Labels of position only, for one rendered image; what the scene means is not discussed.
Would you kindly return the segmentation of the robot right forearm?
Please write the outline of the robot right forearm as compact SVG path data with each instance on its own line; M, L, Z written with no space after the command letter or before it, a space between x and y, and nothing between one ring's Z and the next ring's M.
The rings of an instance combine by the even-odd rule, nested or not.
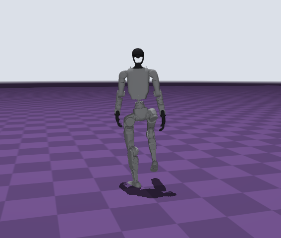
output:
M160 93L161 93L161 96L156 98L156 101L157 101L157 104L158 104L158 109L160 110L159 113L161 114L161 110L164 110L165 106L164 106L163 95L162 95L161 90L160 90ZM165 111L165 113L166 113L166 111Z

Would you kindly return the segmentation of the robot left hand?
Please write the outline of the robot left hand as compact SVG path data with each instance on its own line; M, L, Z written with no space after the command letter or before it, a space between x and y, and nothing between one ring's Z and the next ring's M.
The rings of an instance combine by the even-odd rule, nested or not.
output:
M119 127L122 127L121 123L119 123L120 119L118 118L118 116L120 115L119 111L116 111L116 114L114 114L114 115L115 115L115 119L116 119L117 125Z

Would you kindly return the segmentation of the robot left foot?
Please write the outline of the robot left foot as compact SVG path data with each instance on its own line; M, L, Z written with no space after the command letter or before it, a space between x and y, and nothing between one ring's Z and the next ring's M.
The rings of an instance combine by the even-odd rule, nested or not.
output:
M134 186L134 187L141 187L141 183L137 182L137 181L136 181L136 183L134 183L133 181L128 181L127 183Z

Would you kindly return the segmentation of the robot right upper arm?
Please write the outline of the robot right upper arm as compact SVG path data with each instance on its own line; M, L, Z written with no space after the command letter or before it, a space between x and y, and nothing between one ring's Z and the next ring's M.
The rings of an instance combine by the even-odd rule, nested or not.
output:
M159 78L158 78L158 74L157 72L154 70L154 69L149 69L149 76L152 79L152 84L153 84L153 87L154 87L154 96L155 97L159 97L161 96L161 93L160 93L160 83L159 83Z

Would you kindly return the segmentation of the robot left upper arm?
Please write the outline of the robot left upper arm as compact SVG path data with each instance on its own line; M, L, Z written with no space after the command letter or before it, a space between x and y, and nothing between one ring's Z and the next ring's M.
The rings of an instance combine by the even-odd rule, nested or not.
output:
M125 96L125 78L127 77L127 70L121 71L119 74L119 80L118 80L118 97L124 97Z

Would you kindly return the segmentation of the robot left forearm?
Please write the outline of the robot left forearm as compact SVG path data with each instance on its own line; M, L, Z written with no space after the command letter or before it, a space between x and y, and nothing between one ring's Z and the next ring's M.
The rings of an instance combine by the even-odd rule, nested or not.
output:
M123 100L123 98L118 97L118 91L117 91L117 93L116 93L115 110L114 110L115 114L116 114L116 111L119 111L119 113L120 113L120 109L121 109L121 105L122 105L122 100Z

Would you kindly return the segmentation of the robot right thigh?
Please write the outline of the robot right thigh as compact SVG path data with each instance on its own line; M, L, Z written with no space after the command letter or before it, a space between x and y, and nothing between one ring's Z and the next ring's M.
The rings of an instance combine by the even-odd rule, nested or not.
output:
M156 120L158 119L157 112L154 108L148 109L149 119L147 119L147 132L146 137L148 139L153 138L153 131L155 127Z

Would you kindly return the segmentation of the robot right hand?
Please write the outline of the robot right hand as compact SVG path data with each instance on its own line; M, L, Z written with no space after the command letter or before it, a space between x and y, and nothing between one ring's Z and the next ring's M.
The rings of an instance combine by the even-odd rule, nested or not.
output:
M161 110L161 115L160 115L160 117L162 117L162 124L161 124L161 129L159 130L159 131L162 131L163 129L164 129L164 127L165 127L165 122L166 122L166 119L165 119L165 111L164 110Z

